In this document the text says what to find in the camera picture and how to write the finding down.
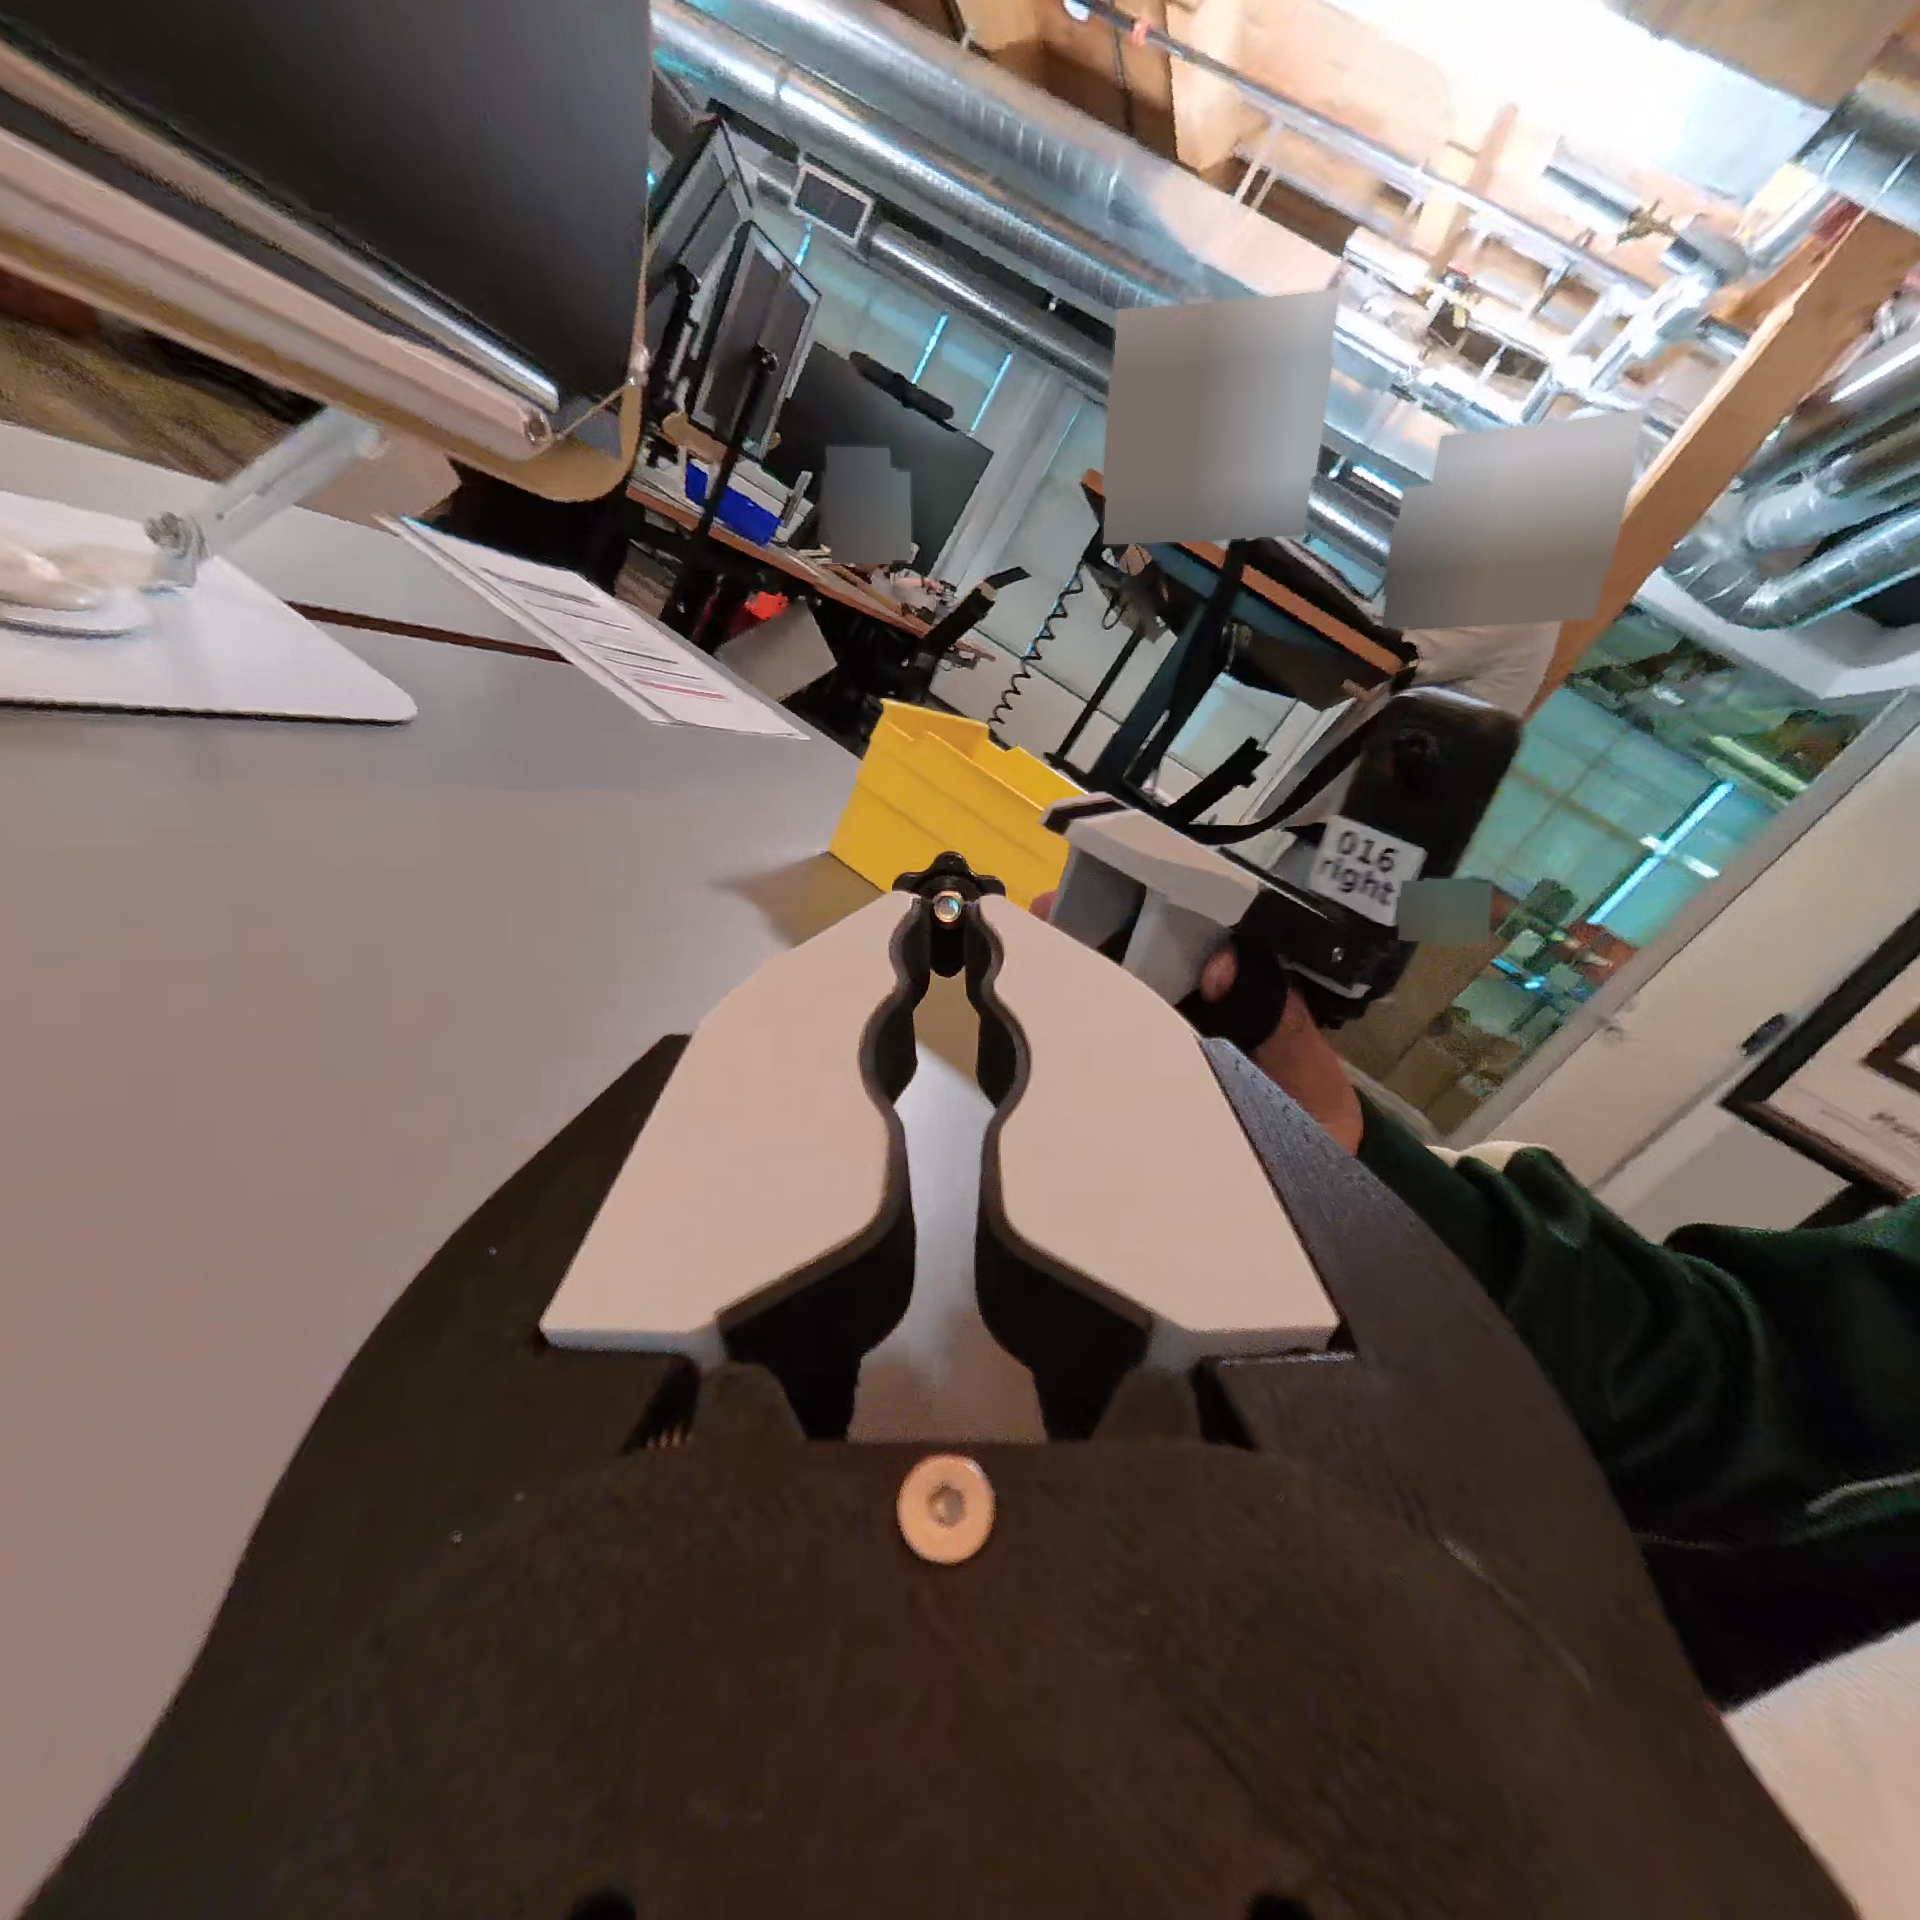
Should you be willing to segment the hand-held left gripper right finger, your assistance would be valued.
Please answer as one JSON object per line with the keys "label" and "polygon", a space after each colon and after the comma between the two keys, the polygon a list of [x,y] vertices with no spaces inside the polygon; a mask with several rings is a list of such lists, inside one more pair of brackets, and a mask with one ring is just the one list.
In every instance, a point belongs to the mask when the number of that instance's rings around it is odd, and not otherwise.
{"label": "hand-held left gripper right finger", "polygon": [[1027,908],[976,903],[980,1029],[1011,1081],[981,1149],[1014,1254],[1145,1334],[1145,1360],[1320,1352],[1335,1308],[1200,1035]]}

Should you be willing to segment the tan backed monitor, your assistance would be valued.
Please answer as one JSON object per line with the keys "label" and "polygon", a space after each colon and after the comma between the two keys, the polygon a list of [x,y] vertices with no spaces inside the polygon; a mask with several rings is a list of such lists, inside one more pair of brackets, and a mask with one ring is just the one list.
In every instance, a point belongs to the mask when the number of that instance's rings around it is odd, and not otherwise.
{"label": "tan backed monitor", "polygon": [[548,500],[643,396],[643,2],[6,2],[4,270]]}

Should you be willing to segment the black office chair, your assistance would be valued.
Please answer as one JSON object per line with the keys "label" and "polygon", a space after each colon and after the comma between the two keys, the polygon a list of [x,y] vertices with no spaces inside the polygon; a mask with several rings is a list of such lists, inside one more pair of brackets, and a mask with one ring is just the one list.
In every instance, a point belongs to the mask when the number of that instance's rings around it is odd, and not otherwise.
{"label": "black office chair", "polygon": [[1006,565],[984,573],[971,588],[938,594],[929,610],[887,600],[875,590],[867,594],[871,607],[835,602],[828,627],[834,717],[867,734],[879,720],[881,701],[923,705],[943,665],[973,662],[967,654],[971,633],[997,600],[1027,578],[1027,568]]}

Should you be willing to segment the yellow plastic bin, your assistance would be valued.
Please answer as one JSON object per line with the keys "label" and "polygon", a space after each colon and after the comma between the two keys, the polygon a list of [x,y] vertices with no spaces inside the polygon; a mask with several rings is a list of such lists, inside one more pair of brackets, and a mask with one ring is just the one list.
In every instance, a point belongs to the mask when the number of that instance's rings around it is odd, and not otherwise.
{"label": "yellow plastic bin", "polygon": [[1041,758],[1000,746],[980,720],[886,700],[828,853],[884,891],[954,851],[1029,905],[1059,885],[1070,851],[1043,816],[1082,793]]}

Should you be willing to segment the black framed marker sign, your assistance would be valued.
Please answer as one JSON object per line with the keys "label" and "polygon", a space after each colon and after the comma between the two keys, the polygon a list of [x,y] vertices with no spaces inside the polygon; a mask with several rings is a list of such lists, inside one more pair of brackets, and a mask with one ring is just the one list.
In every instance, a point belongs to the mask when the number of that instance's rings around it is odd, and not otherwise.
{"label": "black framed marker sign", "polygon": [[1917,1194],[1917,917],[1790,1020],[1719,1105],[1889,1203]]}

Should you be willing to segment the person's right hand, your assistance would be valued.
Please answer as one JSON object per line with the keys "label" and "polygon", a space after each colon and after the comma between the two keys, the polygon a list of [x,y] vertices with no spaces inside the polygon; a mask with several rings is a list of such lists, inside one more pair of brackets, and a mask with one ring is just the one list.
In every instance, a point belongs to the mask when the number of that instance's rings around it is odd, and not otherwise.
{"label": "person's right hand", "polygon": [[[1051,920],[1057,889],[1046,889],[1027,910]],[[1237,951],[1231,941],[1214,947],[1198,975],[1198,994],[1219,1002],[1236,992]],[[1347,1154],[1357,1156],[1365,1113],[1360,1093],[1320,1029],[1307,1003],[1287,987],[1272,1029],[1251,1050],[1253,1063],[1292,1097]]]}

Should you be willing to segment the grey panel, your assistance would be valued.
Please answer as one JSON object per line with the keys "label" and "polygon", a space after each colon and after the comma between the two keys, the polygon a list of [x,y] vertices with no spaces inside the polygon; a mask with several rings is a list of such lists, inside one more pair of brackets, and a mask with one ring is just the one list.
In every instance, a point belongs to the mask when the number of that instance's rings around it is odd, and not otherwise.
{"label": "grey panel", "polygon": [[713,660],[774,704],[790,701],[835,667],[828,635],[803,600],[739,627],[713,650]]}

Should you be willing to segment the white monitor stand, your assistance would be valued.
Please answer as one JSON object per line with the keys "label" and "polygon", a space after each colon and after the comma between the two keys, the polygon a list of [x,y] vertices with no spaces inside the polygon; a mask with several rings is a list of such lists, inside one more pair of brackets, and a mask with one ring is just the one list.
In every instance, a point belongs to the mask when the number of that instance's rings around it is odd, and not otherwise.
{"label": "white monitor stand", "polygon": [[380,447],[377,426],[326,406],[184,512],[4,491],[4,708],[409,724],[407,692],[229,555]]}

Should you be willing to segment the black monitor on arm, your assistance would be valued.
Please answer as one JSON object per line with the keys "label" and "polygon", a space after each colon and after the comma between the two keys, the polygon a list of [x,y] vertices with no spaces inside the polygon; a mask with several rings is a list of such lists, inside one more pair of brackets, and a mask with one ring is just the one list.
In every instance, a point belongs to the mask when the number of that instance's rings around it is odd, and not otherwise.
{"label": "black monitor on arm", "polygon": [[753,216],[753,188],[721,115],[707,113],[692,126],[688,148],[653,188],[646,211],[642,299],[649,306],[683,277],[700,286]]}
{"label": "black monitor on arm", "polygon": [[809,351],[822,293],[753,220],[731,239],[694,368],[686,417],[743,457],[762,457]]}

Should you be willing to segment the silver ventilation duct bundle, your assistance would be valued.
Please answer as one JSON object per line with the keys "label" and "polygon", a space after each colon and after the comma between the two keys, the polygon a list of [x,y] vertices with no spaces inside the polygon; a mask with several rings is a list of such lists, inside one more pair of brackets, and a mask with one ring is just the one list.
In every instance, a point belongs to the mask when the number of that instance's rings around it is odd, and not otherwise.
{"label": "silver ventilation duct bundle", "polygon": [[1804,399],[1660,568],[1700,607],[1755,631],[1872,607],[1915,573],[1915,326]]}

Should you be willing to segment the laminated paper sheet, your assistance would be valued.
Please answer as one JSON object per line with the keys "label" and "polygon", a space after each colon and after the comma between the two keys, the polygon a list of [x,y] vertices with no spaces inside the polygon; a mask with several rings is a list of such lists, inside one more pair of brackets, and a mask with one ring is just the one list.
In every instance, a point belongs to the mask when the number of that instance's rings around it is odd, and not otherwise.
{"label": "laminated paper sheet", "polygon": [[784,708],[583,575],[447,536],[413,517],[381,524],[640,717],[762,739],[806,735]]}

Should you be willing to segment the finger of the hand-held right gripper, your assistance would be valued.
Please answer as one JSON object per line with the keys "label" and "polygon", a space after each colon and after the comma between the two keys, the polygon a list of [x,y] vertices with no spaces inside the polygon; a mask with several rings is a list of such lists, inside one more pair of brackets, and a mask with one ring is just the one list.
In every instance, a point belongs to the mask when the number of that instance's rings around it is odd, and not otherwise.
{"label": "finger of the hand-held right gripper", "polygon": [[1166,1003],[1186,1002],[1247,910],[1247,901],[1234,901],[1215,917],[1168,895],[1145,895],[1125,938],[1125,972]]}
{"label": "finger of the hand-held right gripper", "polygon": [[1046,832],[1066,848],[1050,926],[1129,968],[1129,931],[1145,898],[1170,898],[1223,920],[1267,884],[1223,851],[1115,797],[1067,797],[1046,808]]}

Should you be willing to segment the black standing desk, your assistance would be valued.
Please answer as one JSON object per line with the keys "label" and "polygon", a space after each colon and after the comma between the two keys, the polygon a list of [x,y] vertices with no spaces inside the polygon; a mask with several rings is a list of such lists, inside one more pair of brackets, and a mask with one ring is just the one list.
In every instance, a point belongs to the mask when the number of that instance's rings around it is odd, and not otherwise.
{"label": "black standing desk", "polygon": [[[1236,746],[1175,803],[1156,799],[1175,739],[1223,679],[1298,708],[1338,708],[1414,679],[1417,648],[1383,625],[1343,578],[1298,539],[1109,544],[1094,532],[1050,616],[1095,588],[1107,619],[1124,627],[1112,662],[1043,759],[1094,793],[1198,818],[1246,788],[1260,770],[1260,737]],[[1080,741],[1104,712],[1135,654],[1164,640],[1137,697],[1097,751],[1077,763]]]}

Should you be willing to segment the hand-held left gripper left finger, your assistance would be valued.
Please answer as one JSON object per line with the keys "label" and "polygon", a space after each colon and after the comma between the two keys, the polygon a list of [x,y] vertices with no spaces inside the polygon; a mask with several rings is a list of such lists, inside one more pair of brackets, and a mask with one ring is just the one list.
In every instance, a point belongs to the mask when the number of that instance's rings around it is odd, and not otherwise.
{"label": "hand-held left gripper left finger", "polygon": [[911,1222],[918,935],[918,895],[887,891],[701,1017],[539,1313],[548,1345],[716,1362]]}

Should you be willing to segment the black monitor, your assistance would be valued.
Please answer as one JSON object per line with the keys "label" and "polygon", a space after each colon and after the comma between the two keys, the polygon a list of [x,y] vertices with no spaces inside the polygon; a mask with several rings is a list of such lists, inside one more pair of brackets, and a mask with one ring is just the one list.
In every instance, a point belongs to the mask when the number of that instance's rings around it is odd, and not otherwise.
{"label": "black monitor", "polygon": [[862,350],[814,346],[760,463],[784,484],[807,473],[807,496],[817,498],[828,447],[835,445],[886,450],[909,476],[915,564],[948,578],[948,544],[993,459],[954,426],[951,404]]}

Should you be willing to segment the person's right forearm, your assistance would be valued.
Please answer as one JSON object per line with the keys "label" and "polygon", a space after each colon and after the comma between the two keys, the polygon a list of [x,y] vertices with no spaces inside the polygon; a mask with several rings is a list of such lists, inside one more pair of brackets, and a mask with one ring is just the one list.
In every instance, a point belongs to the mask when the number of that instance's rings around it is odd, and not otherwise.
{"label": "person's right forearm", "polygon": [[1917,1619],[1917,1208],[1653,1239],[1554,1154],[1356,1158],[1565,1403],[1702,1689],[1739,1706]]}

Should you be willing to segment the black star knob screw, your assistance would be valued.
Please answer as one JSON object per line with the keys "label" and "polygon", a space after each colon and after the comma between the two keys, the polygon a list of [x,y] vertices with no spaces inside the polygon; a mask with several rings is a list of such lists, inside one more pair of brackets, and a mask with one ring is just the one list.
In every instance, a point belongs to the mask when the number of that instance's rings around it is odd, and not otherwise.
{"label": "black star knob screw", "polygon": [[976,871],[951,849],[918,871],[899,873],[892,889],[915,901],[903,931],[909,968],[935,977],[955,977],[967,968],[980,903],[1006,898],[997,876]]}

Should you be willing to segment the wooden post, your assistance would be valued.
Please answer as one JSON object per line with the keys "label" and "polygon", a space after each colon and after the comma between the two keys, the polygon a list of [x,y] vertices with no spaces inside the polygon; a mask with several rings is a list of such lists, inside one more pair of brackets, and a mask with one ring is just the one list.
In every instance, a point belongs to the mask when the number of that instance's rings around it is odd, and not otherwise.
{"label": "wooden post", "polygon": [[1691,414],[1627,493],[1595,611],[1559,625],[1528,712],[1546,705],[1591,648],[1702,520],[1766,435],[1835,368],[1878,307],[1915,267],[1907,228],[1856,209],[1814,251]]}

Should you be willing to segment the blue storage crate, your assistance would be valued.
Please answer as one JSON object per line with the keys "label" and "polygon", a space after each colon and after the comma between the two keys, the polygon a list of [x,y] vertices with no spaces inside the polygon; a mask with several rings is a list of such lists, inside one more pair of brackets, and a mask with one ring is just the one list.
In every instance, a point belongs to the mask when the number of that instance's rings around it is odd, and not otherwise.
{"label": "blue storage crate", "polygon": [[[683,498],[701,512],[707,484],[721,466],[720,455],[703,457],[692,450],[683,454]],[[757,545],[771,545],[788,514],[792,486],[763,470],[751,457],[739,457],[716,508],[713,521]]]}

